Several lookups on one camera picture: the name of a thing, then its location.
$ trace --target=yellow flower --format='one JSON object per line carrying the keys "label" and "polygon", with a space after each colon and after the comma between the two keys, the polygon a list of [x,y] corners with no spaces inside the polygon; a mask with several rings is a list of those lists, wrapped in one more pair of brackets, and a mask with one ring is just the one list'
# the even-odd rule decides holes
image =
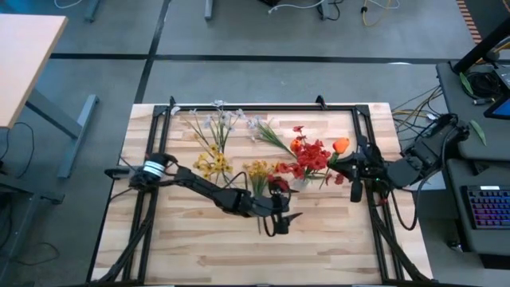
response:
{"label": "yellow flower", "polygon": [[213,143],[209,146],[210,150],[214,153],[214,154],[217,154],[219,152],[219,148],[218,148],[218,145]]}
{"label": "yellow flower", "polygon": [[217,157],[214,159],[214,163],[217,164],[218,166],[221,166],[223,164],[223,158],[222,157]]}
{"label": "yellow flower", "polygon": [[214,171],[214,172],[221,172],[221,171],[222,171],[222,166],[221,166],[221,165],[217,165],[217,164],[215,164],[215,165],[213,166],[213,171]]}
{"label": "yellow flower", "polygon": [[206,160],[209,155],[204,152],[198,156],[198,161]]}
{"label": "yellow flower", "polygon": [[204,171],[204,172],[207,172],[209,173],[211,171],[211,167],[209,164],[207,163],[203,163],[200,165],[200,167],[198,168],[200,171]]}

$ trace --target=green leaf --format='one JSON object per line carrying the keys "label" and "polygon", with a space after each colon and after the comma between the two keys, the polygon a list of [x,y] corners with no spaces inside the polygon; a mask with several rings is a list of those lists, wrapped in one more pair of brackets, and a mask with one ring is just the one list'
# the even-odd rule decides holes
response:
{"label": "green leaf", "polygon": [[469,95],[473,96],[473,88],[471,88],[468,78],[464,76],[464,73],[460,73],[459,76],[461,77],[461,82],[464,88],[469,92]]}
{"label": "green leaf", "polygon": [[485,133],[484,133],[484,130],[481,128],[481,126],[475,120],[470,120],[469,123],[471,124],[471,126],[473,127],[475,132],[480,137],[481,142],[485,146],[487,146],[487,139],[485,139]]}

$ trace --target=desk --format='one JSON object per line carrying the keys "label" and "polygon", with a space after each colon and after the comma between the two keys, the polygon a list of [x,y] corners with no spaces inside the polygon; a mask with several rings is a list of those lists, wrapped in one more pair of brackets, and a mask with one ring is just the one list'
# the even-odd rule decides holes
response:
{"label": "desk", "polygon": [[[143,164],[153,104],[136,104],[131,111],[122,156],[133,165]],[[397,159],[400,147],[389,104],[370,104],[377,143],[388,160]],[[247,112],[272,120],[276,133],[286,143],[296,135],[292,127],[302,124],[310,139],[321,139],[331,150],[340,136],[355,139],[352,116],[347,112]],[[202,148],[184,119],[188,112],[171,118],[166,152],[191,167]],[[254,143],[245,122],[236,124],[230,134],[226,156],[234,172],[255,159],[269,162],[290,160],[278,147]],[[355,148],[351,142],[350,153]],[[128,181],[116,181],[112,195],[127,188]],[[380,283],[374,237],[367,210],[367,199],[350,202],[350,184],[330,184],[318,189],[317,182],[301,187],[292,197],[291,213],[304,214],[292,222],[290,234],[268,238],[257,231],[255,218],[224,214],[208,199],[181,187],[159,189],[156,218],[151,236],[146,284],[351,284]],[[410,221],[414,204],[410,193],[396,191],[404,220]],[[92,279],[102,277],[127,244],[136,193],[110,203],[100,236]],[[431,277],[429,260],[419,226],[405,231],[393,214],[397,239],[410,260]],[[138,270],[139,252],[134,270]],[[391,257],[386,256],[392,269]]]}
{"label": "desk", "polygon": [[[0,14],[0,128],[12,128],[23,106],[32,109],[56,128],[71,138],[59,177],[67,178],[71,173],[74,158],[86,131],[87,123],[98,99],[88,97],[78,120],[69,117],[55,104],[42,96],[34,85],[64,30],[67,18],[62,16],[37,16]],[[23,238],[32,222],[37,204],[41,199],[61,203],[63,194],[42,191],[36,183],[0,175],[2,192],[21,192],[29,195],[29,206],[21,225],[13,229],[14,236],[8,244],[7,257],[16,256]],[[0,261],[0,278],[6,272],[6,260]]]}

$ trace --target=wooden desk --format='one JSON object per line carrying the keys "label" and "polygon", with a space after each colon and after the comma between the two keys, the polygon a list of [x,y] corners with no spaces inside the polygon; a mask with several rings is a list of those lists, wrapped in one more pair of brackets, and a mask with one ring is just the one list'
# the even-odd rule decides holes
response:
{"label": "wooden desk", "polygon": [[99,101],[96,95],[89,96],[74,120],[33,88],[66,23],[64,16],[0,14],[0,128],[12,128],[26,105],[71,137],[58,173],[61,178],[71,174],[82,135]]}
{"label": "wooden desk", "polygon": [[[143,164],[153,107],[152,104],[137,104],[131,111],[122,150],[122,156],[131,164]],[[386,159],[397,159],[400,148],[390,106],[370,104],[370,108],[383,155]],[[292,127],[298,124],[305,126],[309,139],[321,139],[326,147],[341,136],[355,139],[349,112],[257,114],[264,120],[273,119],[272,126],[285,143],[290,143],[296,135]],[[194,132],[184,118],[193,119],[187,112],[178,112],[172,117],[167,152],[175,155],[180,164],[191,167],[202,148],[193,139]],[[346,154],[354,147],[355,143],[351,142]],[[241,170],[243,163],[255,159],[290,160],[289,155],[277,147],[254,143],[246,124],[241,121],[229,138],[226,155],[235,173]],[[112,195],[125,190],[127,184],[127,180],[117,181]],[[304,214],[292,222],[290,234],[275,238],[260,235],[255,218],[224,214],[193,191],[181,187],[160,188],[146,284],[380,283],[365,195],[361,203],[352,203],[349,183],[330,184],[321,190],[318,186],[317,182],[308,184],[292,197],[291,213]],[[404,220],[410,221],[414,210],[411,194],[397,191],[396,196]],[[92,279],[102,277],[126,246],[135,198],[136,193],[132,192],[110,203]],[[395,216],[394,226],[399,243],[411,261],[431,277],[419,226],[414,231],[404,231]],[[392,269],[391,256],[387,255],[386,259]],[[138,264],[135,260],[134,270],[138,270]]]}

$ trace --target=rgb keyboard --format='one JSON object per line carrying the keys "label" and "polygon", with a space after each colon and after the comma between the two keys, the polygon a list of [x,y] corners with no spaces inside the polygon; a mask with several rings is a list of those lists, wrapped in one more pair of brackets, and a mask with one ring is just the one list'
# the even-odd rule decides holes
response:
{"label": "rgb keyboard", "polygon": [[510,229],[510,187],[462,187],[474,229]]}

